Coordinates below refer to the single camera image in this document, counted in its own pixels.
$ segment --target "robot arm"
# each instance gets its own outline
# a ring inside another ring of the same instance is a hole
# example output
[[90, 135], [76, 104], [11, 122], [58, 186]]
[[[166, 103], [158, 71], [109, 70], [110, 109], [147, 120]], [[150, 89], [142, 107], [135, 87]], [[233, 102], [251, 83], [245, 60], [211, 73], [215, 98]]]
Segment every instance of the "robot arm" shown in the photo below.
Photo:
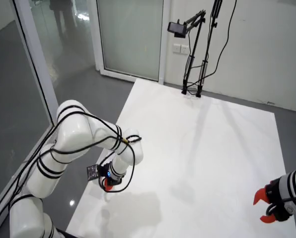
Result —
[[254, 197], [254, 205], [263, 200], [270, 204], [266, 216], [261, 217], [264, 223], [286, 221], [296, 213], [296, 170], [275, 179], [258, 190]]
[[[113, 125], [97, 117], [87, 117], [73, 112], [89, 111], [79, 102], [69, 100], [62, 103], [57, 111], [58, 122], [63, 120], [59, 127], [57, 140], [54, 143], [45, 145], [37, 166], [27, 182], [27, 188], [31, 194], [38, 198], [49, 196], [56, 187], [66, 167], [73, 160], [84, 155], [89, 148], [78, 151], [88, 145], [96, 144], [99, 147], [115, 151], [116, 156], [108, 167], [110, 181], [119, 181], [126, 173], [128, 166], [132, 166], [134, 156], [135, 165], [143, 160], [143, 151], [139, 140], [130, 137], [139, 133], [135, 129], [123, 131], [119, 126]], [[127, 146], [128, 140], [135, 141]]]
[[51, 218], [43, 213], [41, 198], [53, 192], [66, 167], [93, 145], [117, 154], [110, 163], [95, 165], [97, 178], [105, 177], [105, 187], [100, 186], [106, 192], [113, 185], [121, 183], [128, 166], [137, 165], [143, 160], [141, 138], [137, 130], [124, 131], [119, 126], [90, 114], [77, 101], [62, 103], [57, 111], [57, 119], [57, 139], [42, 147], [26, 187], [11, 203], [11, 238], [67, 237], [64, 232], [58, 232]]

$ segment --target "door frame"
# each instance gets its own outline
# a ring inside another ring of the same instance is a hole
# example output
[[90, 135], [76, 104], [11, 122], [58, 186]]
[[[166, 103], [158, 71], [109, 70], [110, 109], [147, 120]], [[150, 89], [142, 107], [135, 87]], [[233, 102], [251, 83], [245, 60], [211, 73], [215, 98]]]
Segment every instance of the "door frame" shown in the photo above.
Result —
[[[160, 41], [160, 60], [159, 60], [159, 75], [158, 83], [164, 83], [165, 68], [166, 68], [166, 56], [167, 56], [167, 41], [168, 41], [168, 24], [170, 18], [170, 1], [163, 0], [162, 11], [162, 27], [161, 27], [161, 41]], [[89, 9], [89, 21], [91, 26], [91, 35], [93, 42], [93, 49], [95, 55], [96, 70], [99, 70], [102, 75], [119, 78], [122, 80], [135, 82], [138, 78], [136, 76], [127, 75], [115, 71], [105, 69], [102, 40], [100, 35], [99, 18], [97, 11], [97, 0], [87, 0], [87, 7]]]
[[[10, 200], [15, 189], [15, 180], [18, 178], [21, 169], [27, 164], [27, 160], [32, 156], [38, 145], [56, 124], [56, 112], [59, 107], [31, 12], [29, 0], [9, 0], [9, 3], [50, 124], [0, 194], [0, 226], [8, 215], [8, 210], [5, 209], [3, 211], [2, 209]], [[26, 172], [23, 173], [20, 181], [22, 181], [25, 174]]]

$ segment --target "glass wall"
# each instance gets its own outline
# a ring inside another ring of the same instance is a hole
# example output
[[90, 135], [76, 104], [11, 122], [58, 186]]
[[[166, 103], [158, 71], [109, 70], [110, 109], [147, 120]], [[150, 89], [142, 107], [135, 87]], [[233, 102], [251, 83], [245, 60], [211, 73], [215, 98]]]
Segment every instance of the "glass wall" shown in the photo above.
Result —
[[51, 122], [9, 0], [0, 0], [0, 194]]
[[158, 81], [163, 0], [98, 0], [105, 68]]
[[27, 0], [59, 104], [95, 71], [87, 0]]

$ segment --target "glass door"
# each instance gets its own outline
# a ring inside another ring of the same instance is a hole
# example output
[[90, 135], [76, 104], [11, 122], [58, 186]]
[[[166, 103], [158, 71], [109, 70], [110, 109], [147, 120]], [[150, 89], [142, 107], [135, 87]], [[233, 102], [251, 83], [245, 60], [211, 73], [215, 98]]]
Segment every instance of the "glass door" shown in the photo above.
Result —
[[101, 74], [164, 82], [170, 0], [89, 1]]
[[57, 108], [29, 3], [0, 0], [0, 224], [15, 180], [54, 126]]

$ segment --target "gray floor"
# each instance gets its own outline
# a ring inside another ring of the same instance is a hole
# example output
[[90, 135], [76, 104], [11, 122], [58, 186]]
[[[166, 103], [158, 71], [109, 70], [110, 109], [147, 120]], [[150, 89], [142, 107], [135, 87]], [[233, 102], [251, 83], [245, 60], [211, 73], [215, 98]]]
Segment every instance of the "gray floor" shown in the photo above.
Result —
[[[79, 3], [77, 8], [81, 12], [85, 11], [85, 1], [76, 2]], [[88, 23], [79, 20], [75, 22], [73, 37], [68, 37], [64, 24], [65, 35], [61, 38], [54, 22], [54, 13], [49, 10], [48, 4], [48, 1], [44, 1], [36, 8], [32, 8], [32, 12], [39, 36], [41, 39], [45, 39], [43, 50], [59, 103], [67, 99], [76, 99], [83, 103], [91, 113], [115, 122], [132, 88], [132, 83], [101, 76], [94, 68]], [[7, 39], [10, 33], [4, 28], [0, 34], [5, 34], [4, 37]], [[14, 47], [9, 50], [11, 54], [19, 53], [14, 52]], [[0, 80], [3, 80], [1, 78], [4, 77], [5, 80], [10, 79], [12, 74], [6, 72], [0, 75]], [[295, 112], [207, 92], [204, 94], [274, 112], [286, 172], [296, 169]], [[57, 189], [50, 197], [44, 199], [44, 210], [51, 216], [58, 228], [66, 229], [86, 187], [86, 167], [96, 162], [100, 152], [101, 149], [92, 148], [85, 156], [73, 162], [61, 178]], [[69, 206], [71, 200], [75, 201], [73, 207]], [[8, 220], [0, 228], [0, 238], [4, 237], [9, 237]]]

